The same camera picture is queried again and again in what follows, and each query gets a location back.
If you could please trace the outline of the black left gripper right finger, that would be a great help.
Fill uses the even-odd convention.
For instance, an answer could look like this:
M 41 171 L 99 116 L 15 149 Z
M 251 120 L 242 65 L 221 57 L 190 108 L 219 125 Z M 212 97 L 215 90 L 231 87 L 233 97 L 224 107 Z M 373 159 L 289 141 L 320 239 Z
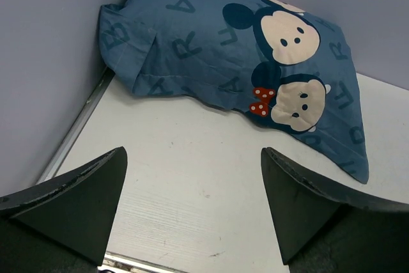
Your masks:
M 273 148 L 261 172 L 285 265 L 407 265 L 408 205 L 352 189 Z

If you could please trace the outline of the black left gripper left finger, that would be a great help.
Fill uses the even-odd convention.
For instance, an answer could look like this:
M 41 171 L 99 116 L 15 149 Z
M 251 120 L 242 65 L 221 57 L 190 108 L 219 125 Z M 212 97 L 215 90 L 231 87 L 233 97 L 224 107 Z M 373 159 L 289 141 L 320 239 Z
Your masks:
M 127 164 L 126 150 L 117 147 L 1 196 L 1 265 L 101 266 Z

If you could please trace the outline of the blue cartoon print pillowcase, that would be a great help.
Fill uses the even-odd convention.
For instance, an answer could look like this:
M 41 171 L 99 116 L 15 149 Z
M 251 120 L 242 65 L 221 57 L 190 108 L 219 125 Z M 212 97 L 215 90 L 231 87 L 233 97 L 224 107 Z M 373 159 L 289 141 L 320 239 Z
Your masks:
M 104 4 L 99 48 L 133 95 L 242 113 L 369 180 L 357 73 L 342 30 L 278 0 Z

